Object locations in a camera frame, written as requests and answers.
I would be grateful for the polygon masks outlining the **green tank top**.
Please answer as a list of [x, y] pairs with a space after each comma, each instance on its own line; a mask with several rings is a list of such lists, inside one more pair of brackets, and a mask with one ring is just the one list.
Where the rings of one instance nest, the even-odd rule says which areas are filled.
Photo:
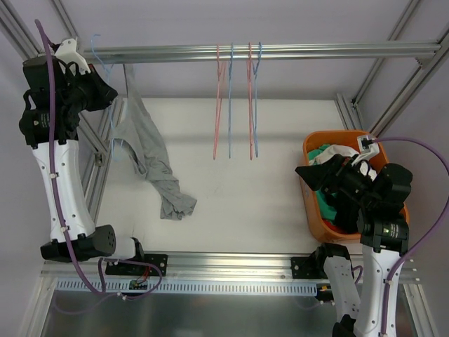
[[[335, 152], [333, 151], [333, 145], [324, 144], [318, 149], [312, 150], [307, 154], [309, 160], [308, 163], [309, 165], [323, 164], [331, 159], [334, 154]], [[316, 193], [316, 197], [322, 219], [333, 223], [337, 215], [337, 211], [330, 205], [326, 199], [326, 195], [322, 193], [322, 191], [319, 190]]]

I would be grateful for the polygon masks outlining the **grey tank top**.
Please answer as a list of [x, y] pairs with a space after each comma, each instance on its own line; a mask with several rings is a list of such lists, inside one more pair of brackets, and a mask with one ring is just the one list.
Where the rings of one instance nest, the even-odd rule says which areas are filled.
[[151, 183], [159, 193], [160, 218], [182, 220], [192, 215], [197, 200], [180, 190], [165, 141], [139, 93], [134, 67], [126, 64], [123, 68], [127, 90], [126, 115], [113, 130], [112, 144], [123, 149], [132, 161], [135, 173]]

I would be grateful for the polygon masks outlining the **pink hanger of green top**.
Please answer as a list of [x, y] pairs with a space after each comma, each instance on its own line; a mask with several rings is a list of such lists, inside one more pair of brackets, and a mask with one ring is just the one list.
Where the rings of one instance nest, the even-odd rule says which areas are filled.
[[253, 135], [253, 98], [252, 98], [252, 46], [248, 43], [248, 59], [246, 61], [246, 74], [248, 86], [248, 127], [249, 127], [249, 158], [252, 161], [255, 153]]

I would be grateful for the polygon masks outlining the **pink hanger of white top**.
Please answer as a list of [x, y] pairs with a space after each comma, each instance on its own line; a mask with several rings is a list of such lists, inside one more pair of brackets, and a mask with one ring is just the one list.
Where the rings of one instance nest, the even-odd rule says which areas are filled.
[[217, 45], [216, 49], [216, 63], [217, 63], [217, 90], [216, 90], [216, 101], [215, 101], [215, 130], [213, 138], [213, 159], [217, 158], [217, 148], [220, 137], [220, 119], [222, 111], [222, 85], [225, 76], [225, 62], [220, 58], [220, 46]]

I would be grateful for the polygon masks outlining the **black tank top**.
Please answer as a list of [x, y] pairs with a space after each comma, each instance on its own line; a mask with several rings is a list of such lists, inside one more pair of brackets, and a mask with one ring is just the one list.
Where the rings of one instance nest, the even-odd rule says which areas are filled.
[[357, 221], [360, 206], [345, 193], [338, 192], [326, 195], [329, 206], [336, 211], [334, 224], [347, 234], [358, 232]]

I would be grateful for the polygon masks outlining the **red tank top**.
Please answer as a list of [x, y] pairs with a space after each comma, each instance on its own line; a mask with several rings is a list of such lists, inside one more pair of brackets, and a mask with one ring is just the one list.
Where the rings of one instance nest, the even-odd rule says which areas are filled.
[[333, 222], [331, 222], [331, 221], [329, 221], [327, 219], [323, 219], [323, 218], [322, 218], [322, 221], [323, 221], [324, 225], [329, 230], [332, 230], [333, 232], [340, 233], [340, 234], [347, 234], [347, 232], [344, 229], [336, 226]]

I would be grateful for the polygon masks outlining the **blue hanger of grey top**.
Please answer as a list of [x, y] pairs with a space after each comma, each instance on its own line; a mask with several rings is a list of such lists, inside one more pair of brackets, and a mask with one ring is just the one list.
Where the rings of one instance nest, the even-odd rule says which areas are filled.
[[[100, 63], [102, 69], [104, 70], [106, 85], [109, 85], [109, 80], [110, 80], [110, 76], [111, 76], [112, 70], [114, 68], [114, 65], [107, 65], [103, 61], [103, 59], [99, 56], [98, 52], [95, 49], [95, 39], [97, 37], [100, 37], [100, 34], [94, 34], [91, 37], [91, 51], [92, 51], [94, 58]], [[109, 146], [110, 146], [110, 150], [111, 150], [112, 160], [113, 161], [121, 161], [122, 160], [121, 156], [119, 154], [117, 154], [116, 150], [115, 150], [116, 138], [114, 137], [114, 131], [116, 128], [116, 124], [114, 123], [114, 115], [113, 115], [113, 111], [112, 111], [112, 105], [113, 105], [114, 100], [115, 100], [115, 98], [112, 98], [111, 100], [109, 100], [108, 106], [107, 106], [107, 115], [109, 118], [109, 129], [110, 129]]]

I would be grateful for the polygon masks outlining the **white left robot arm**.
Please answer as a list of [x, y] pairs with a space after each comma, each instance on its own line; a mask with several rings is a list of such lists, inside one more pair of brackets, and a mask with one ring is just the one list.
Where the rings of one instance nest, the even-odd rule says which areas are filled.
[[79, 173], [80, 113], [108, 108], [118, 96], [93, 65], [38, 56], [24, 61], [25, 111], [19, 129], [39, 165], [51, 213], [45, 260], [70, 263], [106, 257], [121, 259], [131, 275], [146, 265], [136, 238], [118, 237], [111, 225], [96, 226], [86, 206]]

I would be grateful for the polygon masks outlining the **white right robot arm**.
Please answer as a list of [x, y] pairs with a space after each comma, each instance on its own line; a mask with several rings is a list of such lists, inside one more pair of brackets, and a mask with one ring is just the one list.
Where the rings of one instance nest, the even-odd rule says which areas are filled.
[[328, 279], [337, 321], [333, 336], [395, 336], [400, 259], [408, 251], [409, 227], [401, 213], [411, 192], [412, 173], [387, 163], [375, 179], [363, 175], [354, 157], [336, 154], [324, 164], [298, 166], [313, 191], [342, 193], [356, 216], [363, 254], [363, 288], [354, 283], [347, 247], [322, 243], [308, 261]]

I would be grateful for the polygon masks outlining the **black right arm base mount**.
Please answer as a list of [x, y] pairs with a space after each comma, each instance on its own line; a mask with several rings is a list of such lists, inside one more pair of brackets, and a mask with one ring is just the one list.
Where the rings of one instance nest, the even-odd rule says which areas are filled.
[[320, 279], [320, 271], [313, 257], [294, 256], [290, 259], [290, 270], [293, 279]]

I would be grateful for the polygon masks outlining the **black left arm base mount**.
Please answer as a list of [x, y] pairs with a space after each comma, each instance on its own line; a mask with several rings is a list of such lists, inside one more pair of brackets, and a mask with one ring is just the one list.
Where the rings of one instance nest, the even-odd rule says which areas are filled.
[[166, 276], [166, 270], [168, 267], [168, 255], [161, 253], [145, 253], [141, 259], [135, 259], [137, 264], [130, 263], [108, 263], [105, 273], [108, 276], [129, 276], [140, 277], [144, 273], [148, 272], [149, 277], [158, 277], [160, 270], [163, 277]]

